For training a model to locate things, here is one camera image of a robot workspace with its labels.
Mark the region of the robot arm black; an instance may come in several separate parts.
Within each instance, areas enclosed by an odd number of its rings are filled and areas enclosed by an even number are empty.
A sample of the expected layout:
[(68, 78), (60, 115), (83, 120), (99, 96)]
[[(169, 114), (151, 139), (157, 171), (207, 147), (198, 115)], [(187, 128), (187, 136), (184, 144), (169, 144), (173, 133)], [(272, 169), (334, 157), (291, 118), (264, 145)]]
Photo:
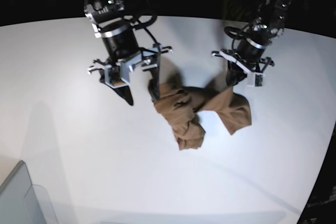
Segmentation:
[(225, 26), (232, 39), (229, 49), (212, 51), (227, 60), (226, 84), (233, 87), (244, 79), (250, 87), (265, 85), (265, 70), (275, 65), (271, 57), (263, 57), (274, 38), (284, 30), (286, 14), (292, 0), (258, 0), (256, 17), (242, 28)]
[(152, 101), (159, 100), (161, 56), (173, 49), (162, 46), (148, 29), (156, 22), (157, 14), (142, 9), (132, 11), (127, 18), (124, 0), (84, 0), (83, 12), (108, 53), (104, 61), (93, 60), (87, 73), (98, 72), (100, 83), (133, 105), (130, 73), (139, 67), (151, 74), (149, 94)]

